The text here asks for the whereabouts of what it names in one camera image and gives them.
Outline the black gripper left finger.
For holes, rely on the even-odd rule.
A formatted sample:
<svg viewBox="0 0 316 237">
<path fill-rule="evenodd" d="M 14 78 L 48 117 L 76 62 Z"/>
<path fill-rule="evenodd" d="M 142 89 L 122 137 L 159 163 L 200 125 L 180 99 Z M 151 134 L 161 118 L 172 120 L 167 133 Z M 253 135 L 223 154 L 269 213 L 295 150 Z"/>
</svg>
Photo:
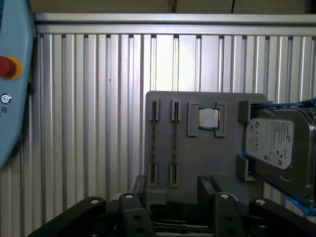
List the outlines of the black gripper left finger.
<svg viewBox="0 0 316 237">
<path fill-rule="evenodd" d="M 134 190 L 107 202 L 86 197 L 36 229 L 32 237 L 153 237 L 155 230 L 142 204 L 146 177 L 136 178 Z"/>
</svg>

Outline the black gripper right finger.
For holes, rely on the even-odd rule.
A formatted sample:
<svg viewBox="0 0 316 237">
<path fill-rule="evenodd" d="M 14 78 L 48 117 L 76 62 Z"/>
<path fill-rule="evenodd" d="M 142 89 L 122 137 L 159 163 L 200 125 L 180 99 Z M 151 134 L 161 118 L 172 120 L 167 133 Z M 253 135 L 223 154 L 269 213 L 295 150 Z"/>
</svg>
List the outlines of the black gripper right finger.
<svg viewBox="0 0 316 237">
<path fill-rule="evenodd" d="M 198 176 L 197 201 L 216 237 L 314 237 L 316 225 L 266 198 L 243 204 L 212 177 Z"/>
</svg>

